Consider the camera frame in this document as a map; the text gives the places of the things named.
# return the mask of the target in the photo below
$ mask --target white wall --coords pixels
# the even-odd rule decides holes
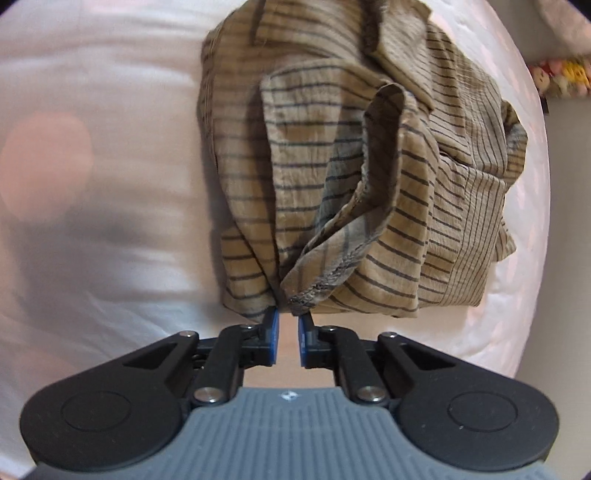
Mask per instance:
[[[527,61],[568,55],[532,0],[489,2]],[[581,480],[591,469],[591,100],[555,100],[549,107],[550,239],[517,377],[558,408],[560,434],[549,465],[563,480]]]

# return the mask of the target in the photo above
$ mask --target pink light spot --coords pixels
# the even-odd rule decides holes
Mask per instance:
[[[521,85],[519,84],[519,80],[517,79],[515,72],[513,70],[509,70],[509,79],[511,81],[511,85],[515,89],[517,94],[521,94]]]
[[[534,170],[534,192],[536,195],[540,194],[540,174]]]
[[[23,390],[36,389],[77,373],[70,363],[47,352],[24,348],[14,361],[17,383]]]
[[[517,265],[519,264],[519,250],[512,254],[507,261],[507,277],[506,281],[512,283],[517,273]]]
[[[0,153],[0,196],[20,220],[55,220],[85,189],[93,162],[81,120],[67,112],[36,112],[8,134]]]
[[[524,210],[525,209],[525,189],[523,186],[523,182],[517,180],[514,187],[515,187],[515,195],[517,197],[517,205],[519,205],[520,210]]]
[[[472,18],[474,18],[482,28],[484,28],[485,30],[489,30],[491,28],[491,24],[489,22],[489,18],[480,8],[481,4],[479,2],[472,1],[468,2],[468,5],[470,5]]]
[[[154,0],[85,0],[84,6],[94,14],[124,14],[153,2]]]
[[[506,368],[509,367],[514,355],[514,348],[511,342],[507,342],[505,347],[503,348],[503,353],[501,354],[501,369],[505,371]]]
[[[530,229],[530,236],[527,239],[527,250],[529,250],[530,252],[534,251],[534,247],[535,247],[535,241],[537,239],[537,228],[535,227],[535,225],[531,226]]]
[[[442,15],[434,12],[431,15],[430,20],[433,23],[435,23],[439,28],[441,28],[451,40],[456,41],[456,34],[455,34],[452,26],[449,24],[449,22]]]
[[[497,79],[499,76],[499,69],[496,67],[495,58],[493,57],[491,51],[484,45],[480,45],[480,53],[482,54],[484,66],[486,67],[488,73]]]
[[[495,325],[494,330],[491,333],[491,342],[492,343],[500,342],[504,333],[505,333],[505,324],[503,322],[497,323]]]
[[[481,320],[486,310],[486,300],[482,299],[478,307],[469,307],[466,316],[466,324],[469,327],[474,327]]]

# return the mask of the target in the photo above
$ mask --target circular cap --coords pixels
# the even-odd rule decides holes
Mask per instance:
[[[137,463],[167,445],[183,422],[178,400],[155,375],[106,364],[36,393],[20,428],[37,463],[96,472]]]
[[[223,399],[223,391],[216,387],[202,387],[195,390],[193,397],[203,403],[217,403]]]
[[[386,398],[386,391],[382,387],[369,385],[357,390],[357,397],[368,403],[377,403]]]
[[[447,409],[461,427],[473,432],[498,432],[517,418],[513,402],[489,392],[468,392],[454,398]]]
[[[123,423],[131,413],[127,398],[113,392],[84,392],[66,401],[61,416],[83,432],[104,432]]]

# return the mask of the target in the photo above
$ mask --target white bedsheet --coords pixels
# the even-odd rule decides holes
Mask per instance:
[[[220,305],[228,213],[195,116],[201,42],[240,3],[20,0],[0,17],[0,472],[32,466],[18,416],[42,386],[182,329],[213,336],[241,321]],[[505,209],[518,251],[492,269],[478,308],[317,320],[366,338],[396,330],[512,375],[546,249],[543,116],[485,0],[428,3],[530,135]]]

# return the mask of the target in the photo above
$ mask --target fabric fold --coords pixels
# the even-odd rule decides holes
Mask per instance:
[[[235,220],[231,309],[480,302],[491,262],[515,249],[502,210],[527,136],[429,14],[416,0],[248,0],[211,33],[200,112]]]

